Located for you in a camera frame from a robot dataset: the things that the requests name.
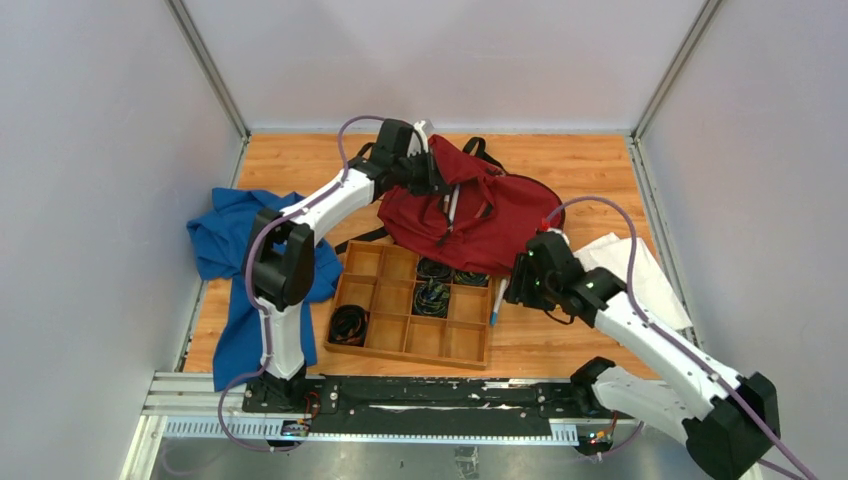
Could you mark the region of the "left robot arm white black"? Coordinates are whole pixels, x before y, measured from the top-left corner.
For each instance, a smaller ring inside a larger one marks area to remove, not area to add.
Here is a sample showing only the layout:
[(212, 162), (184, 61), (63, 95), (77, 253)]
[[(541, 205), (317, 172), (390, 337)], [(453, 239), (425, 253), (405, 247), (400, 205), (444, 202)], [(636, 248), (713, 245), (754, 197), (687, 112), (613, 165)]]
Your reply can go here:
[(413, 194), (447, 190), (428, 143), (432, 123), (379, 122), (370, 150), (344, 158), (326, 185), (290, 207), (265, 209), (254, 220), (243, 267), (247, 297), (260, 318), (257, 376), (268, 388), (268, 400), (283, 413), (298, 411), (306, 400), (301, 312), (314, 283), (318, 242), (395, 187)]

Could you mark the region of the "red backpack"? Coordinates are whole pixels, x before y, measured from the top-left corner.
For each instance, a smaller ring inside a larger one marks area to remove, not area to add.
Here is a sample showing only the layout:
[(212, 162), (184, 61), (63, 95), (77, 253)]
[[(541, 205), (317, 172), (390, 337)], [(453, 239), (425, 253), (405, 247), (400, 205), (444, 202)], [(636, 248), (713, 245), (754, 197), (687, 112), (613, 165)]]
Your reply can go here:
[(562, 204), (547, 185), (508, 172), (484, 150), (481, 137), (460, 149), (440, 135), (429, 138), (430, 152), (448, 185), (460, 185), (453, 227), (448, 223), (450, 196), (413, 196), (393, 188), (377, 212), (383, 226), (357, 236), (375, 241), (386, 236), (414, 253), (453, 269), (493, 276), (511, 274), (515, 257), (538, 232), (560, 229), (565, 214), (549, 219)]

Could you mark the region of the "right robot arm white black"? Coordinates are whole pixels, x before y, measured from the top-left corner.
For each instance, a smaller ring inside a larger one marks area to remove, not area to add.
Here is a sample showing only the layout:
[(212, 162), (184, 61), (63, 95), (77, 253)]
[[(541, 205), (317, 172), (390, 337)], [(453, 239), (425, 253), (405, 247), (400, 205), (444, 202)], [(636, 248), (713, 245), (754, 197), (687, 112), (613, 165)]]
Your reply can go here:
[(586, 269), (562, 235), (540, 232), (515, 257), (506, 300), (561, 308), (614, 339), (659, 375), (648, 381), (595, 357), (571, 376), (571, 403), (584, 417), (629, 415), (685, 446), (713, 479), (740, 479), (779, 440), (777, 389), (744, 376), (665, 325), (604, 267)]

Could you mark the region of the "white marker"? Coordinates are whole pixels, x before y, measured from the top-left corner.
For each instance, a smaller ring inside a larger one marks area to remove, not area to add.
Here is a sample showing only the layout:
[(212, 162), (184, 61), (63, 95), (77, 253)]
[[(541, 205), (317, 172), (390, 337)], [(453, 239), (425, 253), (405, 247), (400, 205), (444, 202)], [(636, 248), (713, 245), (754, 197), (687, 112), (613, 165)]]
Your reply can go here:
[(460, 189), (461, 189), (461, 186), (456, 185), (453, 188), (453, 191), (452, 191), (452, 193), (450, 194), (450, 197), (449, 197), (449, 201), (448, 201), (448, 223), (449, 223), (450, 227), (453, 227), (453, 225), (454, 225)]

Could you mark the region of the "blue capped marker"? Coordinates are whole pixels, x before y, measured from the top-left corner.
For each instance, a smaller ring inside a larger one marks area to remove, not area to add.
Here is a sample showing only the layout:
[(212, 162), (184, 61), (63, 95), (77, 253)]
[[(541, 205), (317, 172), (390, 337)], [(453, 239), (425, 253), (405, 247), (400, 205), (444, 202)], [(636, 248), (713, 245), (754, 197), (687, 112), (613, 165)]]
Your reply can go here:
[(509, 286), (509, 279), (508, 278), (502, 278), (498, 283), (496, 295), (494, 296), (494, 300), (493, 300), (492, 311), (491, 311), (490, 317), (489, 317), (489, 325), (490, 326), (496, 325), (499, 310), (501, 308), (501, 305), (503, 304), (504, 296), (505, 296), (505, 293), (506, 293), (508, 286)]

